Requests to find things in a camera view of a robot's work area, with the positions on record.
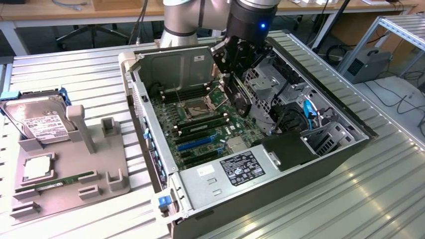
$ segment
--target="hard drive label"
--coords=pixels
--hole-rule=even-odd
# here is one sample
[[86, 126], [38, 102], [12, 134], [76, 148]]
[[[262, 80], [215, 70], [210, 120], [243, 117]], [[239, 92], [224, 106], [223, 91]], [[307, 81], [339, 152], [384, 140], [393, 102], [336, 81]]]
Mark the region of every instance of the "hard drive label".
[[266, 174], [251, 151], [220, 161], [234, 186], [239, 186]]
[[64, 137], [68, 131], [59, 115], [43, 116], [23, 120], [31, 133], [39, 140]]

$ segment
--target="robotic arm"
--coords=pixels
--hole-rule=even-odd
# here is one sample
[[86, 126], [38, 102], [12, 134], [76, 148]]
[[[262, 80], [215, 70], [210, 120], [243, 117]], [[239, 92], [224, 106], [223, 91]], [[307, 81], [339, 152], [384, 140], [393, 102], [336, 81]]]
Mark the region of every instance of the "robotic arm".
[[222, 41], [210, 47], [210, 51], [224, 75], [224, 92], [243, 117], [251, 109], [243, 75], [272, 50], [266, 38], [279, 3], [280, 0], [232, 0], [231, 3], [224, 0], [164, 0], [162, 47], [196, 44], [198, 27], [218, 30], [227, 27]]

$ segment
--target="green ram module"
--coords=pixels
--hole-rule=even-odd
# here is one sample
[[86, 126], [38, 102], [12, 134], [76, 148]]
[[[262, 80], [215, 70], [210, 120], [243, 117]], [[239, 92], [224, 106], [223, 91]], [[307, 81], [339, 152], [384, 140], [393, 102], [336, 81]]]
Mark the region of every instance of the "green ram module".
[[224, 126], [230, 123], [230, 118], [228, 117], [222, 117], [215, 120], [210, 120], [207, 122], [191, 125], [188, 127], [182, 128], [180, 130], [180, 136], [187, 136], [190, 134], [210, 130], [212, 128], [218, 128], [220, 126]]
[[55, 180], [51, 180], [51, 181], [47, 181], [43, 183], [38, 183], [35, 185], [15, 189], [15, 193], [20, 193], [20, 192], [24, 192], [24, 191], [31, 190], [31, 189], [36, 189], [36, 190], [40, 188], [47, 189], [47, 188], [50, 188], [50, 186], [55, 186], [55, 185], [62, 186], [66, 184], [72, 184], [72, 183], [79, 182], [80, 177], [84, 177], [84, 176], [92, 175], [92, 174], [94, 174], [94, 172], [86, 172], [86, 173], [80, 173], [78, 175], [74, 175], [74, 176], [70, 176], [66, 178], [60, 178], [60, 179], [55, 179]]

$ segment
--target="gray plastic holder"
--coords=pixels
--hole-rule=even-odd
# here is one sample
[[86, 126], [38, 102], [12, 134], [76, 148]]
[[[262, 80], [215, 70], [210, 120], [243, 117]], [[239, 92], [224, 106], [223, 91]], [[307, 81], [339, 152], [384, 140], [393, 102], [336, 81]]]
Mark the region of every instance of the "gray plastic holder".
[[67, 106], [67, 119], [71, 120], [78, 127], [78, 131], [80, 132], [80, 137], [86, 143], [86, 147], [88, 153], [96, 153], [96, 147], [94, 143], [94, 139], [87, 129], [87, 125], [84, 122], [84, 107], [83, 105], [78, 106]]
[[82, 200], [87, 200], [100, 195], [102, 195], [102, 190], [99, 189], [98, 184], [79, 189], [79, 197]]
[[40, 196], [40, 192], [35, 189], [30, 189], [27, 191], [23, 191], [20, 193], [15, 193], [14, 194], [14, 197], [18, 199], [18, 200], [23, 200], [26, 198], [31, 198], [34, 196]]
[[126, 188], [127, 183], [126, 183], [126, 178], [123, 176], [122, 168], [119, 168], [119, 176], [118, 177], [111, 177], [110, 172], [107, 172], [107, 180], [108, 180], [110, 190], [112, 192]]
[[27, 152], [34, 151], [34, 150], [43, 150], [43, 145], [36, 138], [22, 139], [18, 141], [18, 143], [20, 144], [22, 148]]
[[100, 174], [96, 170], [91, 170], [90, 172], [94, 172], [94, 174], [84, 177], [79, 177], [80, 183], [90, 183], [100, 179]]
[[[88, 126], [84, 132], [94, 141], [96, 153], [90, 154], [84, 149], [87, 141], [84, 141], [84, 133], [82, 133], [80, 128], [68, 132], [71, 140], [67, 141], [42, 145], [35, 139], [22, 140], [24, 146], [20, 148], [16, 162], [11, 203], [14, 210], [10, 213], [11, 217], [15, 218], [15, 224], [130, 192], [120, 122], [114, 121], [112, 118], [99, 119], [99, 124]], [[46, 183], [43, 178], [50, 177], [51, 173], [51, 175], [47, 174], [48, 176], [31, 179], [34, 181], [26, 181], [26, 186], [23, 186], [26, 160], [48, 154], [55, 154], [48, 170], [54, 170], [55, 175], [58, 175], [50, 182], [56, 180], [58, 182], [52, 182], [52, 187], [39, 186], [35, 189], [31, 187]], [[74, 178], [72, 181], [70, 179], [66, 184], [60, 184], [59, 179], [79, 174], [86, 175], [86, 172], [92, 173], [88, 176]]]
[[112, 117], [102, 119], [102, 130], [104, 132], [106, 137], [111, 137], [118, 135], [119, 128], [116, 127], [115, 121]]
[[20, 218], [31, 214], [38, 214], [40, 212], [40, 205], [35, 202], [27, 202], [16, 207], [12, 207], [11, 217]]

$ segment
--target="motherboard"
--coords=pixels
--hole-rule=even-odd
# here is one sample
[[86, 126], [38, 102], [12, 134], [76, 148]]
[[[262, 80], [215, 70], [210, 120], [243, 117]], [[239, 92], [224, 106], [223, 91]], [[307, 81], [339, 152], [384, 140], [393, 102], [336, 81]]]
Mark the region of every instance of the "motherboard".
[[256, 119], [238, 114], [218, 82], [162, 92], [152, 104], [182, 170], [248, 149], [266, 136]]

